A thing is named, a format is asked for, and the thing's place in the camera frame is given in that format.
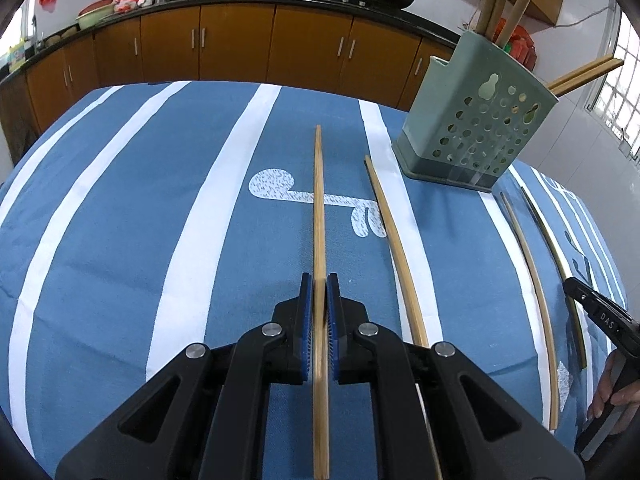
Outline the person's right hand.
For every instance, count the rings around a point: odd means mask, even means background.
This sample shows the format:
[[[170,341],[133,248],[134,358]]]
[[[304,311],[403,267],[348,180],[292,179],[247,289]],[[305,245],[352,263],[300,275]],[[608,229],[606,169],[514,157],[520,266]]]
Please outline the person's right hand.
[[[599,379],[592,402],[589,405],[587,418],[599,418],[604,410],[606,402],[610,402],[614,406],[623,406],[624,412],[620,416],[620,419],[616,422],[616,425],[610,432],[611,436],[621,434],[624,432],[630,422],[634,419],[634,415],[638,412],[640,401],[640,385],[638,380],[632,384],[626,385],[625,388],[620,391],[613,392],[614,380],[612,378],[612,371],[616,361],[622,354],[620,350],[614,350],[606,359],[605,368]]]

